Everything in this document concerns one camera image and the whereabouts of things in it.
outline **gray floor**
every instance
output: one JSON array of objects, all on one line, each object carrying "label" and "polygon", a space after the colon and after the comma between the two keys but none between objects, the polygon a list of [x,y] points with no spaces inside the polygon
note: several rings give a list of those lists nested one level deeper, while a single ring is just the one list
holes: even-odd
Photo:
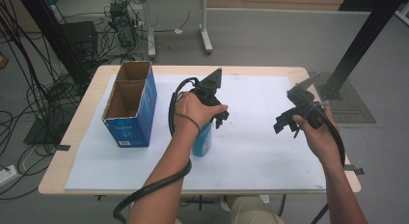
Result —
[{"label": "gray floor", "polygon": [[[207,27],[214,50],[207,54],[197,30],[200,14],[191,13],[183,34],[156,34],[158,49],[153,62],[156,65],[283,66],[332,71],[367,17],[368,14],[359,13],[211,9]],[[176,23],[177,28],[184,19],[169,17],[166,22]],[[341,125],[350,160],[366,172],[359,177],[362,191],[357,197],[369,223],[407,223],[409,220],[406,191],[409,179],[404,176],[409,157],[405,144],[409,133],[406,126],[409,102],[405,94],[409,91],[408,46],[409,28],[394,16],[349,76],[377,122]],[[6,45],[0,47],[12,56]],[[54,59],[58,69],[58,60],[55,56]],[[39,69],[38,74],[46,81],[46,73]],[[0,110],[19,113],[27,104],[26,90],[27,84],[12,58],[8,67],[0,70]],[[27,149],[22,139],[33,121],[31,116],[19,121],[10,147],[0,155],[2,164],[16,164]],[[24,179],[0,198],[28,191],[40,180],[41,174]],[[92,196],[45,196],[35,192],[23,198],[0,201],[0,222],[115,223],[111,213],[122,198],[110,196],[97,201]],[[217,199],[207,199],[216,204],[204,205],[203,210],[195,204],[181,208],[180,219],[184,223],[228,223],[229,214],[220,209]],[[278,207],[280,199],[278,195],[270,196],[273,208]],[[289,195],[283,219],[288,224],[311,222],[325,201],[324,195]],[[321,223],[329,223],[328,214]]]}]

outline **blue cardboard box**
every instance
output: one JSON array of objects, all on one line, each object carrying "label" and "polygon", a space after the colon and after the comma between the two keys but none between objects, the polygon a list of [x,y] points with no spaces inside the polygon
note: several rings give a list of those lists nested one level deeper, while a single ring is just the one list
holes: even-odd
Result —
[{"label": "blue cardboard box", "polygon": [[119,147],[150,145],[156,98],[151,63],[123,63],[102,115]]}]

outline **table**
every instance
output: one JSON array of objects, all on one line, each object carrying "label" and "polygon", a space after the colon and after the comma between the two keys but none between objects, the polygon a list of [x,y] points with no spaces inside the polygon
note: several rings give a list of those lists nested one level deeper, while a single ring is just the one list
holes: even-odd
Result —
[{"label": "table", "polygon": [[[102,66],[98,68],[94,79],[91,82],[87,93],[83,97],[81,104],[75,116],[70,123],[66,135],[62,140],[62,145],[70,145],[68,151],[57,151],[51,161],[42,181],[39,186],[39,192],[42,194],[87,194],[87,195],[109,195],[109,194],[129,194],[128,190],[68,190],[65,189],[68,181],[69,173],[73,166],[75,156],[80,146],[81,140],[90,125],[91,119],[95,110],[104,94],[108,84],[108,79],[115,75],[120,66]],[[188,74],[188,75],[207,75],[213,72],[219,66],[153,66],[153,72],[156,75],[160,74]],[[224,75],[265,75],[265,76],[284,76],[287,77],[294,85],[296,82],[302,81],[308,77],[307,72],[302,68],[274,68],[274,67],[222,67]],[[354,172],[345,172],[351,184],[353,191],[358,192],[361,189],[360,183]],[[323,193],[325,189],[317,189],[314,191],[305,190],[254,190],[251,193]],[[202,191],[202,194],[216,194],[217,191]],[[239,194],[243,191],[235,190],[234,193]]]},{"label": "table", "polygon": [[[154,58],[156,56],[156,49],[155,49],[155,42],[154,42],[154,31],[150,25],[150,8],[148,5],[148,0],[140,0],[142,3],[142,7],[144,9],[145,14],[145,22],[148,28],[148,54],[150,58]],[[204,42],[204,49],[207,53],[210,53],[213,50],[211,46],[210,38],[208,37],[207,29],[206,29],[206,7],[207,7],[207,0],[202,0],[202,24],[200,25],[202,39]]]}]

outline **black pole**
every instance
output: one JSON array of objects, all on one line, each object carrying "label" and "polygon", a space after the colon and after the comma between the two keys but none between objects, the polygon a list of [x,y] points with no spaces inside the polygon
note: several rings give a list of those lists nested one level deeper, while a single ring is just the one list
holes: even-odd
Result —
[{"label": "black pole", "polygon": [[317,86],[323,99],[340,99],[339,91],[403,0],[380,0],[349,45],[326,84]]},{"label": "black pole", "polygon": [[73,82],[78,86],[79,93],[83,95],[91,82],[91,77],[81,67],[72,47],[61,31],[54,13],[52,13],[44,0],[21,0],[21,2],[66,67]]}]

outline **power strip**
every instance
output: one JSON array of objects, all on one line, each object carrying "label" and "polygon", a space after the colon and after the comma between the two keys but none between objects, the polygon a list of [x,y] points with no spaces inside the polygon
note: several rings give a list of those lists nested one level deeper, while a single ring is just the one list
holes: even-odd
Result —
[{"label": "power strip", "polygon": [[13,165],[10,165],[7,169],[0,171],[0,187],[19,176]]}]

